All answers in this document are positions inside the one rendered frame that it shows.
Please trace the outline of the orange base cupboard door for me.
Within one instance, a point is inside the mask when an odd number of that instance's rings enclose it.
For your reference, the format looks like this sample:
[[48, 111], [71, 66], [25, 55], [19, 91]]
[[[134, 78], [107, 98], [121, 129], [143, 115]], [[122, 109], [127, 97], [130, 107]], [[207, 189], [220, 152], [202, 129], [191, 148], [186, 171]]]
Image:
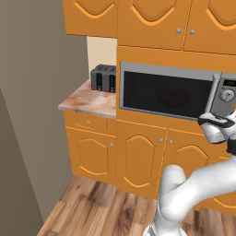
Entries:
[[116, 138], [74, 128], [66, 134], [73, 174], [115, 184]]
[[166, 128], [117, 122], [118, 190], [156, 198], [166, 137]]
[[[204, 135], [170, 129], [165, 145], [162, 168], [170, 164], [181, 166], [185, 176], [207, 165], [223, 162], [230, 158], [227, 144], [210, 144]], [[194, 207], [194, 210], [208, 208], [236, 216], [236, 193], [207, 199]]]

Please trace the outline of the orange drawer front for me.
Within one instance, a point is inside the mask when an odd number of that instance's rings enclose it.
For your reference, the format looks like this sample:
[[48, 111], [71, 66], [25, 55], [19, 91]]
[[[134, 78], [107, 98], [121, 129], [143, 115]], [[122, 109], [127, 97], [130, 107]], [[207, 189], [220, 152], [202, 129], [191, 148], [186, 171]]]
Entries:
[[107, 120], [105, 118], [84, 113], [75, 113], [75, 123], [77, 125], [87, 127], [90, 129], [106, 130]]

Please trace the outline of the dark grey toaster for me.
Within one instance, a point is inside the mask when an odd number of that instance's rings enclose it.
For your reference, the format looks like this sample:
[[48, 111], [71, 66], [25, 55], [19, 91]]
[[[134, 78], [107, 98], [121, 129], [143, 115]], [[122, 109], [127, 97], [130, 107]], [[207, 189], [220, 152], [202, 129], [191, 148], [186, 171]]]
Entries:
[[116, 66], [97, 65], [91, 72], [91, 88], [93, 90], [116, 92]]

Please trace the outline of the orange wall cupboard door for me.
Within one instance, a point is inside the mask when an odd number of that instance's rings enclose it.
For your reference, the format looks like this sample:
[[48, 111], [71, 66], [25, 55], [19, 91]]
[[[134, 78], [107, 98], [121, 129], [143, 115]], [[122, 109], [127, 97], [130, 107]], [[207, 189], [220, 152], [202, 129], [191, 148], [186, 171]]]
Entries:
[[[191, 0], [118, 0], [118, 44], [180, 50]], [[175, 31], [180, 28], [181, 34]]]
[[236, 0], [193, 0], [183, 49], [236, 54]]
[[118, 0], [63, 0], [70, 35], [117, 38]]

